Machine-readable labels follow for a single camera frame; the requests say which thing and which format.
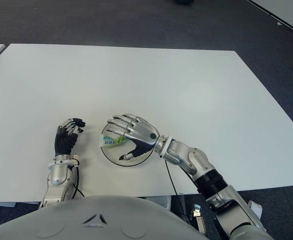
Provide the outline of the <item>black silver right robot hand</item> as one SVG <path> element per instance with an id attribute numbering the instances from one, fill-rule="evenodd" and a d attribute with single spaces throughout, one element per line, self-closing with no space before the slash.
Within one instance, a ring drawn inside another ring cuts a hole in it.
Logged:
<path id="1" fill-rule="evenodd" d="M 107 123 L 106 131 L 125 137 L 135 144 L 135 149 L 119 157 L 120 161 L 130 160 L 151 151 L 160 136 L 154 126 L 130 113 L 114 115 Z"/>

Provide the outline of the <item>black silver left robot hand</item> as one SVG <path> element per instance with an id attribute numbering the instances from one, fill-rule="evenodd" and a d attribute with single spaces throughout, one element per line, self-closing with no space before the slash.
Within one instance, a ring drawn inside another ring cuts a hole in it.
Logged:
<path id="1" fill-rule="evenodd" d="M 68 118 L 58 127 L 54 140 L 55 156 L 70 155 L 86 123 L 80 118 Z"/>

